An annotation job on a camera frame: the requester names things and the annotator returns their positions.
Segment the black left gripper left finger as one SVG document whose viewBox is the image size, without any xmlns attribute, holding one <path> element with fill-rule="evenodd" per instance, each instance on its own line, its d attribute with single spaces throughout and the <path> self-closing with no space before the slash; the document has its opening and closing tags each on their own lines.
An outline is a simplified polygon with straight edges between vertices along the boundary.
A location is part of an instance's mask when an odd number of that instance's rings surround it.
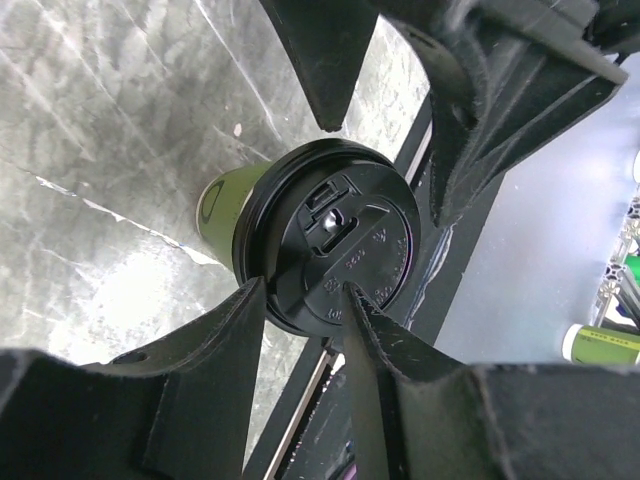
<svg viewBox="0 0 640 480">
<path fill-rule="evenodd" d="M 262 279 L 107 364 L 1 353 L 5 479 L 238 479 L 265 324 Z"/>
</svg>

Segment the green paper coffee cup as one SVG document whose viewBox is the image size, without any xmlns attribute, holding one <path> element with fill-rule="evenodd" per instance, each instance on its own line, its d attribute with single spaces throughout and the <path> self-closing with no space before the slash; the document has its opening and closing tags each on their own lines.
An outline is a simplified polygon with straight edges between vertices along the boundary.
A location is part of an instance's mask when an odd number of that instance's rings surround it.
<svg viewBox="0 0 640 480">
<path fill-rule="evenodd" d="M 233 240 L 240 214 L 270 167 L 269 162 L 261 162 L 225 172 L 209 183 L 198 200 L 198 234 L 229 270 L 233 270 Z"/>
</svg>

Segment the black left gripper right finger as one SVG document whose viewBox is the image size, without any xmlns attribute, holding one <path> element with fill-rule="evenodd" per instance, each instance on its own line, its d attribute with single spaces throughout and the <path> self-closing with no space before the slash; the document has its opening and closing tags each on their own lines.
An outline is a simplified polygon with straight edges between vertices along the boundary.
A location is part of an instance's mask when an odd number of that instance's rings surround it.
<svg viewBox="0 0 640 480">
<path fill-rule="evenodd" d="M 634 367 L 465 365 L 343 288 L 360 479 L 635 479 Z"/>
</svg>

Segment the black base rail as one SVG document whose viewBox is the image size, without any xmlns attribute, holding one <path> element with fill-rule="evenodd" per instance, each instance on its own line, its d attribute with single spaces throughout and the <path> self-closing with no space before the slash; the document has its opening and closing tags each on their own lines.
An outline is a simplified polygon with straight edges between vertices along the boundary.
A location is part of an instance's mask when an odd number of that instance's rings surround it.
<svg viewBox="0 0 640 480">
<path fill-rule="evenodd" d="M 354 443 L 343 350 L 345 283 L 433 343 L 499 187 L 448 227 L 429 215 L 432 109 L 424 102 L 394 161 L 352 141 L 322 139 L 274 162 L 240 216 L 233 267 L 262 277 L 267 317 L 306 338 L 249 457 L 247 479 L 343 479 Z"/>
</svg>

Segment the black plastic cup lid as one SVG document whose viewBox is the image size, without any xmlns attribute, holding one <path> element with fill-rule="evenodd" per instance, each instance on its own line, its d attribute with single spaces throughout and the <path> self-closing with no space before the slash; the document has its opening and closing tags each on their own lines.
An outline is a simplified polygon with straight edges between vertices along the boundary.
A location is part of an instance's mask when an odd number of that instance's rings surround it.
<svg viewBox="0 0 640 480">
<path fill-rule="evenodd" d="M 345 317 L 343 285 L 392 306 L 420 241 L 415 196 L 393 163 L 327 138 L 289 152 L 259 179 L 236 226 L 233 272 L 264 279 L 266 316 L 277 327 L 333 337 Z"/>
</svg>

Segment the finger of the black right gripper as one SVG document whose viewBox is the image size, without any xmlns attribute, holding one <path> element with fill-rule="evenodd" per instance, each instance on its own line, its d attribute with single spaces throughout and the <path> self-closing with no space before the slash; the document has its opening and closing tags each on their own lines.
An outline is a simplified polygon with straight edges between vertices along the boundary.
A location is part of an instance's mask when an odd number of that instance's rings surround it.
<svg viewBox="0 0 640 480">
<path fill-rule="evenodd" d="M 596 1 L 381 1 L 378 9 L 430 84 L 429 208 L 438 226 L 628 78 L 586 39 Z"/>
<path fill-rule="evenodd" d="M 378 11 L 367 1 L 263 0 L 320 129 L 342 128 Z"/>
</svg>

